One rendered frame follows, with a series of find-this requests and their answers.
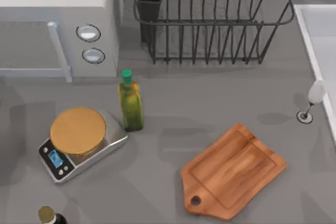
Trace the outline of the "silver sink tap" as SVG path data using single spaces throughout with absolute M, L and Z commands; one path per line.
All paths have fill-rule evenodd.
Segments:
M 303 124 L 310 124 L 313 121 L 313 115 L 310 109 L 323 101 L 326 94 L 326 86 L 323 80 L 316 80 L 308 92 L 308 107 L 303 111 L 298 111 L 296 114 L 297 120 Z

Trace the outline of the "round microwave knob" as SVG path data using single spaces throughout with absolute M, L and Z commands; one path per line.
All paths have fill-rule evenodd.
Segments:
M 101 32 L 96 26 L 86 24 L 76 28 L 76 35 L 85 42 L 95 42 L 100 39 Z
M 82 52 L 82 58 L 90 64 L 100 64 L 105 60 L 105 54 L 98 48 L 90 48 Z

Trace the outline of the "dark bottle with gold cap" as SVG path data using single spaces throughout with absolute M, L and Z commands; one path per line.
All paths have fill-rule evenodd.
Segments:
M 42 224 L 68 224 L 68 221 L 62 214 L 56 213 L 49 206 L 42 206 L 38 210 L 38 216 Z

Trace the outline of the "wooden cutting board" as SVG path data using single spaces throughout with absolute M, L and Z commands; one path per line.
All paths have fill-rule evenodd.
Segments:
M 286 168 L 284 158 L 237 123 L 182 167 L 184 209 L 229 221 Z

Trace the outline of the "silver kitchen scale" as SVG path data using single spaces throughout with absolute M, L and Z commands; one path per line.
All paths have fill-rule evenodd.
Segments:
M 77 106 L 53 121 L 49 138 L 38 149 L 55 184 L 65 183 L 102 160 L 128 140 L 128 134 L 106 110 Z

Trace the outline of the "green oil bottle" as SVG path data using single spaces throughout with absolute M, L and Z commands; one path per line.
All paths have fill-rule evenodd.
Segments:
M 143 109 L 139 84 L 133 80 L 132 71 L 121 71 L 121 83 L 118 94 L 123 118 L 123 127 L 127 132 L 143 129 Z

